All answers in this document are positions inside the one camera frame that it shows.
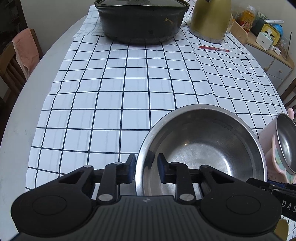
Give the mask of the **pink pot with steel bowl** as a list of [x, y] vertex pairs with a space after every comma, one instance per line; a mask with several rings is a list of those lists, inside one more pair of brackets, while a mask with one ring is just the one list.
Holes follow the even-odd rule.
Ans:
[[268, 178], [295, 184], [295, 117], [289, 108], [287, 114], [278, 114], [259, 134]]

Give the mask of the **large stainless steel bowl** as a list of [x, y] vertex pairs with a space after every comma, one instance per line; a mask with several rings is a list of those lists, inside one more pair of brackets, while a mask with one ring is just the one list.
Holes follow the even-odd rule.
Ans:
[[139, 150], [135, 188], [139, 196], [173, 195], [175, 186], [163, 184], [158, 154], [167, 162], [191, 169], [209, 165], [241, 181], [267, 181], [267, 166], [259, 140], [236, 114], [209, 104], [191, 104], [162, 117], [148, 132]]

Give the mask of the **checkered white tablecloth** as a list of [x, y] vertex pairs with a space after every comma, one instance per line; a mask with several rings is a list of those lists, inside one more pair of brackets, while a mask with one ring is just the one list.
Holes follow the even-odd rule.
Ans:
[[250, 52], [231, 34], [214, 47], [186, 22], [170, 41], [132, 46], [107, 38], [89, 8], [46, 96], [26, 174], [32, 190], [83, 165], [97, 169], [137, 154], [154, 124], [189, 104], [239, 116], [255, 134], [285, 107]]

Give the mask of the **brown wooden chair right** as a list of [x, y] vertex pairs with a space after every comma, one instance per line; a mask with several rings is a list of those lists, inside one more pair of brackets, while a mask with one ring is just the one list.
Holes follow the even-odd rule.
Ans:
[[287, 89], [280, 96], [285, 108], [288, 108], [295, 101], [295, 87], [296, 87], [296, 78], [290, 83]]

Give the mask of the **grey drawer cabinet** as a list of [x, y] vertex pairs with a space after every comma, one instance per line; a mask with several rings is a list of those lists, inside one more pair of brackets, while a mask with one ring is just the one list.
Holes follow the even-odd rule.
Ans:
[[231, 34], [246, 47], [252, 54], [261, 68], [265, 71], [276, 89], [289, 77], [295, 64], [290, 56], [285, 59], [282, 55], [276, 54], [272, 50], [265, 51], [257, 42], [253, 33], [247, 32], [236, 22], [233, 21]]

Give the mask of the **red pen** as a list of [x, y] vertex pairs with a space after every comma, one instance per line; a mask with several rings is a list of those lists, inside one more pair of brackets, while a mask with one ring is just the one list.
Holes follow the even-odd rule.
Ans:
[[212, 46], [199, 46], [199, 49], [221, 51], [221, 52], [226, 52], [226, 53], [231, 52], [231, 50], [228, 50], [228, 49], [217, 48], [217, 47], [212, 47]]

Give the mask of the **wooden chair left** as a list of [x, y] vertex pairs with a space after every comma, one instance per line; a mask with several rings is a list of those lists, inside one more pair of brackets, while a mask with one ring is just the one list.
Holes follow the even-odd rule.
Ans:
[[[43, 52], [40, 47], [37, 35], [34, 29], [30, 29], [36, 43], [40, 60], [43, 57]], [[8, 86], [11, 94], [18, 97], [28, 79], [25, 78], [23, 71], [16, 61], [16, 53], [12, 40], [7, 44], [1, 53], [1, 78]]]

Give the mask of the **pink towel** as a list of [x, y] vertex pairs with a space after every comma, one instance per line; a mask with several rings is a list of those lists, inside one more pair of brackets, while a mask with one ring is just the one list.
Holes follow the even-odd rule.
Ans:
[[28, 79], [40, 61], [31, 30], [29, 28], [22, 30], [12, 39], [12, 42], [16, 53], [16, 61], [25, 78]]

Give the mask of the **black cooking pot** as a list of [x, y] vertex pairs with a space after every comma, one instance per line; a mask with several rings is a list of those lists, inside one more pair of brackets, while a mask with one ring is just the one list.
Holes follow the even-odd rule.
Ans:
[[95, 1], [105, 35], [132, 45], [173, 38], [190, 5], [186, 1]]

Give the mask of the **tissue box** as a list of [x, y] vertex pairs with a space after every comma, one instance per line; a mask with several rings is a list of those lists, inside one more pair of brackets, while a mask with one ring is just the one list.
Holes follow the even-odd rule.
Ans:
[[257, 44], [259, 44], [265, 51], [268, 51], [273, 45], [271, 33], [271, 30], [268, 29], [267, 32], [259, 32], [256, 38]]

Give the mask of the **yellow tissue holder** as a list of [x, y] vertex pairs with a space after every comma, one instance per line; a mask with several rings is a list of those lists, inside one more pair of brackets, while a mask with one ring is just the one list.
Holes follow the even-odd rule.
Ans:
[[281, 25], [278, 24], [270, 25], [268, 23], [265, 23], [261, 29], [261, 32], [264, 32], [266, 34], [270, 32], [270, 37], [273, 40], [273, 45], [275, 46], [281, 40], [281, 37], [283, 35], [283, 28]]

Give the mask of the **gold thermos jug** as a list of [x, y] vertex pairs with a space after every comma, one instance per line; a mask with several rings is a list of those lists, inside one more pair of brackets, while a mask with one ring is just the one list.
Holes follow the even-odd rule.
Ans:
[[198, 0], [193, 9], [189, 31], [206, 42], [220, 44], [226, 34], [230, 17], [230, 0]]

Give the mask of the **clear glass cup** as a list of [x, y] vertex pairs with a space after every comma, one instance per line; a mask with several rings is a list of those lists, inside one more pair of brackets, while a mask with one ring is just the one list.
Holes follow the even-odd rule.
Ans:
[[234, 21], [235, 21], [235, 19], [236, 19], [236, 17], [237, 17], [237, 12], [236, 11], [233, 11], [232, 13], [231, 13], [231, 15], [230, 15], [230, 21], [229, 21], [229, 24], [228, 24], [228, 28], [227, 28], [227, 31], [226, 31], [226, 33], [230, 33], [230, 31], [231, 31], [231, 28], [232, 28], [232, 26], [233, 26], [233, 24], [234, 24]]

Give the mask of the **orange drink bottle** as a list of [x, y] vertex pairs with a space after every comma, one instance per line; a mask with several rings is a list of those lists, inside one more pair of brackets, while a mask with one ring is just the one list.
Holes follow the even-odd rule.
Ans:
[[255, 19], [255, 13], [256, 13], [256, 9], [250, 5], [241, 13], [239, 25], [247, 33], [249, 33], [252, 27], [253, 21]]

